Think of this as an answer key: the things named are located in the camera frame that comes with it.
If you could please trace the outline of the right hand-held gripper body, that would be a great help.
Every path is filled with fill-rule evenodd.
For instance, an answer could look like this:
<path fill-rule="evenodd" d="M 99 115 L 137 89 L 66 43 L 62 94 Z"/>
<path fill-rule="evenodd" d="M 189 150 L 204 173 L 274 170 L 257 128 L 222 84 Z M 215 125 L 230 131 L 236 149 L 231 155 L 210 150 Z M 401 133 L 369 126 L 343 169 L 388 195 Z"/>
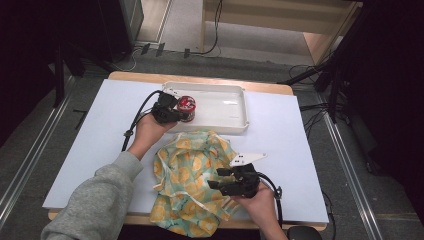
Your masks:
<path fill-rule="evenodd" d="M 266 153 L 239 153 L 230 162 L 230 170 L 235 178 L 230 186 L 230 196 L 252 198 L 256 195 L 259 185 L 259 174 L 253 163 L 267 157 Z"/>

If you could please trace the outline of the white board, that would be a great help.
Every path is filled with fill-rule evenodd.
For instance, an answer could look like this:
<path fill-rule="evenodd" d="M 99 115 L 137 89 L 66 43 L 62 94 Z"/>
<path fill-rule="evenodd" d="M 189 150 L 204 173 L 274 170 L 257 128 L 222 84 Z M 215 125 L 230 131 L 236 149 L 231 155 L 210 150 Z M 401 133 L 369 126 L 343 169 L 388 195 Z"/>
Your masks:
<path fill-rule="evenodd" d="M 67 205 L 74 189 L 94 172 L 116 159 L 124 133 L 139 107 L 151 107 L 155 91 L 166 82 L 197 83 L 171 77 L 161 83 L 106 79 L 49 191 L 43 206 L 58 211 Z M 266 153 L 255 162 L 283 190 L 286 224 L 325 227 L 329 220 L 296 97 L 282 85 L 203 82 L 240 86 L 245 90 L 249 120 L 241 134 L 219 134 L 240 153 Z"/>

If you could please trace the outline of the black cabinet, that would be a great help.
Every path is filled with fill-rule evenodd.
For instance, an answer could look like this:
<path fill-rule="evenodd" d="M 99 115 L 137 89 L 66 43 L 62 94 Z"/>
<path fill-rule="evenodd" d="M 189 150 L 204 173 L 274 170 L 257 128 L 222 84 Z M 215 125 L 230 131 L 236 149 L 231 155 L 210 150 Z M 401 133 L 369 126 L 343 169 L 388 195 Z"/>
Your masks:
<path fill-rule="evenodd" d="M 97 0 L 106 43 L 105 59 L 117 62 L 131 53 L 144 20 L 141 0 Z"/>

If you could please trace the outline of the row of black plugs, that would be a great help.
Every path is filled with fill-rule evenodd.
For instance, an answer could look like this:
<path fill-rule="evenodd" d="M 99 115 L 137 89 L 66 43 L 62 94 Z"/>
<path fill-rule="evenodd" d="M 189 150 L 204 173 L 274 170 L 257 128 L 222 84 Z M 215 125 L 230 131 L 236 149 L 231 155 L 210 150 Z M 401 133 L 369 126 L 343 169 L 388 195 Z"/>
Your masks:
<path fill-rule="evenodd" d="M 141 55 L 147 54 L 149 51 L 154 51 L 156 57 L 160 57 L 163 54 L 179 54 L 179 51 L 173 51 L 173 50 L 166 50 L 165 44 L 160 43 L 156 48 L 152 48 L 150 43 L 146 43 L 141 46 Z M 184 59 L 188 58 L 191 55 L 191 52 L 189 49 L 185 49 L 183 52 L 180 53 Z"/>

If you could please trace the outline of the metal floor rail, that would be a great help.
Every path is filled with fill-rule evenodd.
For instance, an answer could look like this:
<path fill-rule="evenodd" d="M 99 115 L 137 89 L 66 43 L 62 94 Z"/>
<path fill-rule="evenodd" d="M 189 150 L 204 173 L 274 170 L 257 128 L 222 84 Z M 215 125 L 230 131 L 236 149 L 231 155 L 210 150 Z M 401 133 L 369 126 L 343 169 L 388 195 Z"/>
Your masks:
<path fill-rule="evenodd" d="M 65 96 L 57 107 L 53 108 L 38 133 L 34 143 L 27 152 L 23 162 L 20 164 L 16 174 L 14 175 L 11 183 L 0 199 L 0 231 L 3 229 L 8 220 L 20 194 L 22 193 L 30 175 L 32 174 L 38 160 L 50 140 L 56 126 L 58 125 L 66 107 L 68 106 L 69 99 L 73 93 L 78 77 L 71 76 L 65 81 Z"/>
<path fill-rule="evenodd" d="M 375 214 L 371 208 L 356 170 L 351 162 L 350 155 L 346 149 L 341 133 L 336 123 L 328 113 L 324 115 L 325 123 L 335 147 L 338 159 L 347 179 L 347 185 L 353 196 L 356 208 L 364 225 L 369 240 L 384 240 L 378 226 Z"/>

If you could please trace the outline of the black rounded object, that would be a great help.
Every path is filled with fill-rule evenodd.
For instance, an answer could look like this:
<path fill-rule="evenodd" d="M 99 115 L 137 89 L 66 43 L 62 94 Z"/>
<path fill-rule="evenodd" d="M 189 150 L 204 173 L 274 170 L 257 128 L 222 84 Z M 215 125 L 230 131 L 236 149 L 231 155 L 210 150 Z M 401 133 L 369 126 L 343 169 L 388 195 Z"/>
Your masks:
<path fill-rule="evenodd" d="M 323 240 L 320 233 L 309 226 L 294 226 L 287 230 L 289 240 Z"/>

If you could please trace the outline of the white plastic tray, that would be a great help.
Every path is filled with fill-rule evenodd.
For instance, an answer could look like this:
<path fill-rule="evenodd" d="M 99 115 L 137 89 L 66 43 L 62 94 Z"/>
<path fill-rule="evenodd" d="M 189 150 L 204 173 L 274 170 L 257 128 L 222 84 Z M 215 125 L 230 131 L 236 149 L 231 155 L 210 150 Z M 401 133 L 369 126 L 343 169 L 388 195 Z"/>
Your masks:
<path fill-rule="evenodd" d="M 249 126 L 245 90 L 240 86 L 166 82 L 163 90 L 176 97 L 193 97 L 196 102 L 194 119 L 180 122 L 173 132 L 213 130 L 218 134 L 237 135 Z"/>

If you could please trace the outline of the person's right hand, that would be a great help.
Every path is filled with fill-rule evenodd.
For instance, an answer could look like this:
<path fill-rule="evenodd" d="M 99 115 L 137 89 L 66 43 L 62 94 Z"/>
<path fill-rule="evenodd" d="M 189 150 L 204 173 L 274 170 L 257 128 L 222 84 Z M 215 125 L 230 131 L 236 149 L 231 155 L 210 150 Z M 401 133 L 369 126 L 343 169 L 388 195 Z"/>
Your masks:
<path fill-rule="evenodd" d="M 232 196 L 231 199 L 244 207 L 253 222 L 260 228 L 278 224 L 273 191 L 265 184 L 258 185 L 258 191 L 252 198 Z"/>

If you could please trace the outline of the black bent bar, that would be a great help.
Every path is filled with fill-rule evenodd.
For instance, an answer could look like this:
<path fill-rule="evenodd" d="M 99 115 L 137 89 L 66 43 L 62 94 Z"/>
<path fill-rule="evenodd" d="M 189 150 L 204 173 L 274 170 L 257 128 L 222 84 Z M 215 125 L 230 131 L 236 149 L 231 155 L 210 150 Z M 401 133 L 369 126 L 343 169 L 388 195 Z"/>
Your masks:
<path fill-rule="evenodd" d="M 82 124 L 84 123 L 85 119 L 86 119 L 88 111 L 87 110 L 80 110 L 80 109 L 73 109 L 73 112 L 80 115 L 78 123 L 76 124 L 76 126 L 74 128 L 75 130 L 79 130 L 81 128 Z"/>

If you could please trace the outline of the red can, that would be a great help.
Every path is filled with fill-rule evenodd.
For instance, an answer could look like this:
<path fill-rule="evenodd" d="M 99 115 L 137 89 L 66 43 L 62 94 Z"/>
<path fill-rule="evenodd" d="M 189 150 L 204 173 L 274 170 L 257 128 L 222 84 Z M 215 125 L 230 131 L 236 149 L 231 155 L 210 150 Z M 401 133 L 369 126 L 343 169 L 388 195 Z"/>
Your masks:
<path fill-rule="evenodd" d="M 181 113 L 188 113 L 188 122 L 195 118 L 196 101 L 191 96 L 182 96 L 178 99 L 177 111 Z"/>

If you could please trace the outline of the black stand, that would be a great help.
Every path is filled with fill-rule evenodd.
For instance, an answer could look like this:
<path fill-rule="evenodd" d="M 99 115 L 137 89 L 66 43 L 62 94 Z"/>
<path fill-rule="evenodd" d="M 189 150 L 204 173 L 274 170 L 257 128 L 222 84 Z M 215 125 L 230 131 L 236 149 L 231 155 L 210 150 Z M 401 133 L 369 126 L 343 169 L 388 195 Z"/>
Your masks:
<path fill-rule="evenodd" d="M 353 49 L 355 38 L 360 32 L 367 17 L 367 11 L 368 8 L 365 8 L 359 12 L 338 47 L 328 55 L 326 61 L 286 81 L 278 81 L 280 85 L 292 86 L 314 74 L 319 74 L 318 79 L 314 83 L 314 89 L 322 93 L 328 86 L 331 87 L 327 102 L 327 110 L 333 123 L 337 122 L 337 95 L 342 84 L 342 70 L 347 63 L 349 52 Z"/>
<path fill-rule="evenodd" d="M 81 57 L 90 60 L 108 73 L 111 73 L 114 70 L 113 67 L 96 57 L 90 51 L 68 41 L 60 40 L 57 42 L 54 56 L 54 79 L 56 91 L 55 101 L 53 104 L 54 108 L 57 108 L 65 98 L 64 65 L 67 65 L 71 74 L 75 76 L 82 76 L 85 71 L 80 60 Z"/>

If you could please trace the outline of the orange-print green cloth bag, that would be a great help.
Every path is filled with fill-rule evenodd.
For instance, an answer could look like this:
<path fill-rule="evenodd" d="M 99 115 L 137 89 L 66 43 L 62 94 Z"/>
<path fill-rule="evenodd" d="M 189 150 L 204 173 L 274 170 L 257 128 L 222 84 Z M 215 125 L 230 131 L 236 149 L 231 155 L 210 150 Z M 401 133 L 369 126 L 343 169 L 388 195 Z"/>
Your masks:
<path fill-rule="evenodd" d="M 235 156 L 230 142 L 213 131 L 175 134 L 154 156 L 157 198 L 150 221 L 183 236 L 212 236 L 238 204 L 208 182 L 217 181 L 217 170 Z"/>

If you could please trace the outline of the person's left hand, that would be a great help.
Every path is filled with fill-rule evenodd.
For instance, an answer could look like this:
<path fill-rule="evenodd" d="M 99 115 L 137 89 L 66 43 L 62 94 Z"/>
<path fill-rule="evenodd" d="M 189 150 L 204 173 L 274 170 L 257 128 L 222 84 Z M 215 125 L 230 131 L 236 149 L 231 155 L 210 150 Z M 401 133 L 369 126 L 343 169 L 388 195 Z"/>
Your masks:
<path fill-rule="evenodd" d="M 141 160 L 148 150 L 176 125 L 176 122 L 158 123 L 152 114 L 144 115 L 136 125 L 135 138 L 128 152 Z"/>

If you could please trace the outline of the light wooden shelf unit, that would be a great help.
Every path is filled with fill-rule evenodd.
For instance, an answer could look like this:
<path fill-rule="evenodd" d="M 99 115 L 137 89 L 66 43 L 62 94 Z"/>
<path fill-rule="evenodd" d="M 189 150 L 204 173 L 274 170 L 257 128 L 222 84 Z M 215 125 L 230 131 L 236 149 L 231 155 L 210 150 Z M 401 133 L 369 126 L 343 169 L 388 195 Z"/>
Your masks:
<path fill-rule="evenodd" d="M 356 20 L 359 0 L 223 0 L 223 23 L 302 32 L 312 60 L 324 62 Z"/>

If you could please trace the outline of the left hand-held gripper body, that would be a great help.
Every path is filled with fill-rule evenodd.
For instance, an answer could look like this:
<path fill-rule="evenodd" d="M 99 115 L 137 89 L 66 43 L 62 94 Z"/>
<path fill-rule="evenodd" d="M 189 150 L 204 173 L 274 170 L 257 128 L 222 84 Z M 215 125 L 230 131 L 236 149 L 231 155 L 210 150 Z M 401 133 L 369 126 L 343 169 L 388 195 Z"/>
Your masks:
<path fill-rule="evenodd" d="M 160 91 L 151 113 L 158 123 L 178 122 L 180 120 L 180 113 L 174 109 L 177 103 L 178 100 L 176 97 Z"/>

